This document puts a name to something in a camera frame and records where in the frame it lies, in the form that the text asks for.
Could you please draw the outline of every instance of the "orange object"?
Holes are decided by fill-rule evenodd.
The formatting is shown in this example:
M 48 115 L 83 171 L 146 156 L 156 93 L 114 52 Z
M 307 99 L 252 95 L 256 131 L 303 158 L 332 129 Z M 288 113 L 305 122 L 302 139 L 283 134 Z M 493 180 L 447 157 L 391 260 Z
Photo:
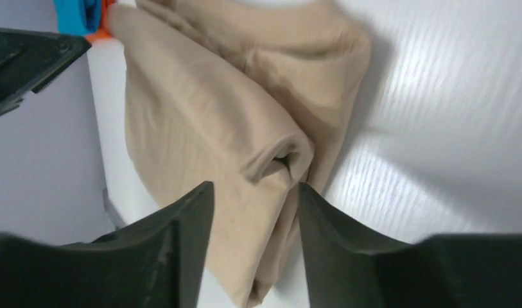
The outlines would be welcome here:
M 102 17 L 100 19 L 98 31 L 85 37 L 90 43 L 93 43 L 96 40 L 111 39 L 113 37 L 107 28 L 107 11 L 108 7 L 114 4 L 115 1 L 116 0 L 102 0 Z

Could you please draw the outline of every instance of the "beige cloth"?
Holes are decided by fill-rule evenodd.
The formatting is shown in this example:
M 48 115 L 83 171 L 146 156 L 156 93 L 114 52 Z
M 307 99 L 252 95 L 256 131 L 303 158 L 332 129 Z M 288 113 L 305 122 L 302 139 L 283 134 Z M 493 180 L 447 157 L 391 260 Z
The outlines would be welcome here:
M 215 183 L 206 264 L 238 307 L 253 307 L 298 232 L 297 182 L 327 182 L 369 40 L 326 1 L 137 5 L 109 15 L 125 47 L 128 152 L 161 207 Z

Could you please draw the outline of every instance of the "blue object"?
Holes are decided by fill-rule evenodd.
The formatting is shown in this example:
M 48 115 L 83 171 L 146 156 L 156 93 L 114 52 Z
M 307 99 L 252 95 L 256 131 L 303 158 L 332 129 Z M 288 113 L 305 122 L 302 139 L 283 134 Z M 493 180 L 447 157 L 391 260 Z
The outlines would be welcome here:
M 100 26 L 102 0 L 53 0 L 57 8 L 58 30 L 72 35 L 94 33 Z

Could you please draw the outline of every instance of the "white surface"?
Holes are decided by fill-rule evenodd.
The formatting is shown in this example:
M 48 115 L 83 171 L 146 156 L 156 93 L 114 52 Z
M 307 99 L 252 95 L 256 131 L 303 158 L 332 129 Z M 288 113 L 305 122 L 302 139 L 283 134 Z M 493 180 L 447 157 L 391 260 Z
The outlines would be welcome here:
M 522 0 L 340 3 L 372 33 L 373 58 L 326 198 L 409 242 L 522 232 Z M 110 197 L 131 222 L 155 207 L 126 155 L 125 64 L 107 44 L 89 52 L 91 78 Z M 263 307 L 307 302 L 297 248 Z M 209 273 L 199 307 L 232 307 Z

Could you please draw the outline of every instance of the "gray wall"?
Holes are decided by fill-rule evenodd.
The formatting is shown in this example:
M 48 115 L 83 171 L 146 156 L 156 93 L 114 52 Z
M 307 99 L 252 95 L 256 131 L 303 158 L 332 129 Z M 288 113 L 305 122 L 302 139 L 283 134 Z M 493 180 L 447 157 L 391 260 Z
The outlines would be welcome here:
M 56 31 L 52 0 L 0 0 L 0 26 Z M 0 117 L 0 231 L 54 244 L 109 230 L 87 57 Z

